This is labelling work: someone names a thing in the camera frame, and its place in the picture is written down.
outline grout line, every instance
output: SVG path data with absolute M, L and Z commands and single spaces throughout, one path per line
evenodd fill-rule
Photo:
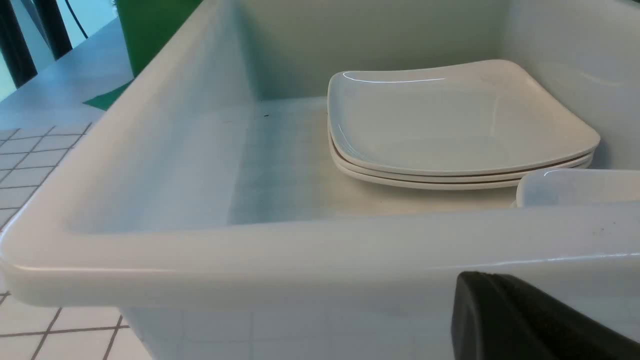
M 129 329 L 128 325 L 120 326 L 105 326 L 105 327 L 85 327 L 82 329 L 65 329 L 65 330 L 51 330 L 47 334 L 68 334 L 70 332 L 90 332 L 90 331 L 106 331 L 115 329 Z M 1 338 L 18 338 L 20 336 L 33 336 L 44 335 L 46 331 L 34 331 L 34 332 L 16 332 L 15 334 L 0 334 Z
M 109 353 L 111 352 L 111 348 L 113 347 L 113 342 L 116 340 L 116 335 L 118 334 L 118 329 L 120 328 L 120 324 L 122 323 L 122 315 L 118 318 L 118 323 L 116 324 L 116 329 L 113 331 L 111 335 L 111 340 L 109 340 L 109 345 L 107 346 L 107 352 L 104 353 L 104 357 L 102 360 L 107 360 L 109 358 Z
M 36 135 L 36 136 L 27 136 L 25 138 L 15 138 L 15 139 L 9 139 L 9 140 L 24 140 L 24 139 L 34 139 L 34 138 L 45 138 L 47 136 L 81 136 L 84 133 L 80 133 L 80 134 L 49 134 L 49 135 Z
M 55 165 L 47 165 L 45 167 L 55 167 Z M 2 169 L 2 170 L 11 170 L 11 171 L 13 171 L 13 170 L 22 170 L 22 169 L 25 169 L 25 168 L 45 168 L 45 167 L 17 167 L 17 168 L 12 168 L 12 169 L 6 168 L 6 169 Z
M 55 165 L 47 165 L 45 167 L 56 167 Z M 14 170 L 22 170 L 25 168 L 45 168 L 45 167 L 19 167 L 19 168 L 15 168 Z
M 20 336 L 33 336 L 33 335 L 44 335 L 46 331 L 34 331 L 34 332 L 16 332 L 15 334 L 2 334 L 0 335 L 0 339 L 2 338 L 18 338 Z
M 56 151 L 56 150 L 67 150 L 68 147 L 60 147 L 57 149 L 46 149 L 46 150 L 33 150 L 29 152 L 2 152 L 0 155 L 16 155 L 16 154 L 33 154 L 34 152 L 46 152 L 46 151 Z
M 78 138 L 78 140 L 80 140 L 84 135 L 77 135 L 80 136 Z M 22 151 L 22 152 L 2 152 L 0 153 L 0 155 L 20 155 L 20 154 L 31 154 L 32 152 L 47 152 L 47 151 L 60 151 L 60 150 L 67 150 L 70 149 L 70 147 L 61 147 L 60 149 L 47 149 L 47 150 L 35 150 L 35 151 Z
M 36 356 L 38 356 L 38 353 L 40 352 L 40 349 L 42 349 L 42 345 L 44 345 L 44 341 L 47 339 L 47 334 L 49 333 L 49 331 L 51 331 L 51 328 L 53 327 L 53 324 L 58 319 L 58 316 L 60 316 L 60 312 L 62 312 L 62 307 L 58 308 L 58 311 L 56 312 L 56 315 L 53 317 L 53 320 L 51 320 L 51 323 L 49 324 L 49 327 L 47 328 L 47 330 L 42 335 L 42 339 L 40 340 L 40 343 L 38 344 L 38 347 L 36 348 L 36 351 L 33 353 L 33 356 L 31 356 L 31 360 L 35 360 Z
M 4 189 L 21 189 L 21 188 L 37 188 L 40 185 L 20 185 L 20 186 L 0 186 L 0 190 Z

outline white floor tile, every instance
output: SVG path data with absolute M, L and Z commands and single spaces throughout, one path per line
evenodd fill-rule
M 46 331 L 58 309 L 35 307 L 7 297 L 0 306 L 0 334 Z
M 42 139 L 34 151 L 68 149 L 76 142 L 76 140 L 78 140 L 78 138 L 80 138 L 79 135 L 47 136 Z
M 26 154 L 6 154 L 0 155 L 0 168 L 11 169 L 14 168 L 20 160 L 24 159 Z
M 376 336 L 347 335 L 335 338 L 333 344 L 335 360 L 413 360 L 413 335 L 410 332 Z
M 40 141 L 40 138 L 9 140 L 0 146 L 0 154 L 8 152 L 29 152 Z
M 131 329 L 120 329 L 111 347 L 108 360 L 151 360 L 151 355 Z
M 42 152 L 32 152 L 27 155 L 17 168 L 24 167 L 54 167 L 60 159 L 67 153 L 67 150 L 51 150 Z
M 327 360 L 329 356 L 329 348 L 325 339 L 273 340 L 253 344 L 253 360 Z
M 36 351 L 42 335 L 0 338 L 0 359 L 30 360 Z
M 52 167 L 43 167 L 13 170 L 0 181 L 0 186 L 39 186 L 52 169 Z
M 11 139 L 31 138 L 33 136 L 44 136 L 51 130 L 49 127 L 32 127 L 27 129 L 20 129 L 15 133 Z
M 6 224 L 12 216 L 14 216 L 19 209 L 2 209 L 0 210 L 0 230 L 2 226 Z
M 249 360 L 250 357 L 251 345 L 249 343 L 187 343 L 179 352 L 178 356 L 180 360 Z
M 255 340 L 318 336 L 327 333 L 327 327 L 325 311 L 257 311 L 253 314 Z
M 51 130 L 49 135 L 80 135 L 84 133 L 88 126 L 89 123 L 56 126 Z
M 0 189 L 0 209 L 22 207 L 37 188 L 37 186 L 32 186 L 30 188 Z
M 17 129 L 9 129 L 0 131 L 0 140 L 7 140 L 15 133 Z
M 113 330 L 49 334 L 36 360 L 102 360 Z
M 65 307 L 52 330 L 111 327 L 118 324 L 120 312 L 115 307 Z

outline white surface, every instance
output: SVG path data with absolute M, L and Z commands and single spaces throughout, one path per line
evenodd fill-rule
M 640 3 L 513 0 L 502 57 L 603 138 L 594 167 L 640 169 Z
M 331 152 L 331 157 L 333 162 L 338 167 L 342 167 L 348 169 L 352 172 L 358 172 L 360 174 L 382 177 L 385 179 L 393 179 L 400 181 L 417 181 L 421 183 L 485 183 L 489 181 L 505 181 L 505 180 L 515 180 L 521 179 L 524 175 L 527 175 L 529 172 L 534 171 L 520 171 L 520 172 L 506 172 L 503 174 L 496 175 L 484 175 L 484 176 L 420 176 L 420 175 L 406 175 L 406 174 L 396 174 L 394 172 L 384 172 L 371 170 L 369 168 L 359 167 L 358 165 L 354 165 L 348 161 L 346 161 L 343 157 L 335 149 L 333 144 L 333 140 L 329 137 L 329 151 Z M 586 168 L 591 164 L 591 160 L 593 159 L 593 153 L 589 153 L 587 155 L 581 156 L 577 159 L 573 159 L 571 161 L 567 161 L 566 163 L 554 164 L 549 166 L 548 168 L 572 168 L 572 167 L 581 167 Z
M 12 169 L 15 165 L 18 165 L 26 154 L 7 154 L 0 155 L 0 168 L 3 170 Z
M 28 154 L 17 168 L 26 167 L 53 167 L 58 164 L 67 153 L 66 149 L 32 152 Z
M 329 79 L 339 71 L 421 69 L 497 58 L 510 1 L 236 4 L 253 53 L 256 88 L 262 99 L 272 100 L 325 96 Z
M 542 167 L 592 152 L 600 136 L 517 64 L 336 74 L 328 111 L 336 149 L 374 170 L 472 176 Z
M 40 336 L 23 336 L 19 339 L 0 338 L 0 348 L 2 355 L 11 360 L 31 359 L 40 342 Z
M 639 200 L 640 171 L 632 170 L 540 170 L 522 179 L 516 196 L 519 208 Z
M 19 140 L 8 140 L 0 146 L 0 154 L 11 154 L 15 152 L 29 152 L 40 141 L 39 138 L 28 138 Z
M 152 359 L 149 352 L 147 352 L 131 329 L 120 329 L 109 353 L 109 360 Z
M 0 334 L 44 331 L 57 310 L 56 307 L 29 306 L 9 296 L 0 306 Z
M 34 148 L 34 151 L 68 149 L 80 139 L 79 135 L 47 136 Z
M 62 309 L 51 330 L 114 327 L 120 312 L 114 307 L 66 307 Z
M 46 360 L 101 360 L 109 345 L 113 331 L 87 331 L 50 334 L 44 342 L 38 359 Z
M 96 121 L 104 111 L 83 102 L 131 79 L 122 29 L 114 20 L 1 101 L 0 128 Z
M 0 181 L 0 186 L 38 186 L 53 170 L 53 167 L 21 168 L 14 170 Z
M 34 190 L 36 186 L 0 189 L 0 209 L 21 208 Z

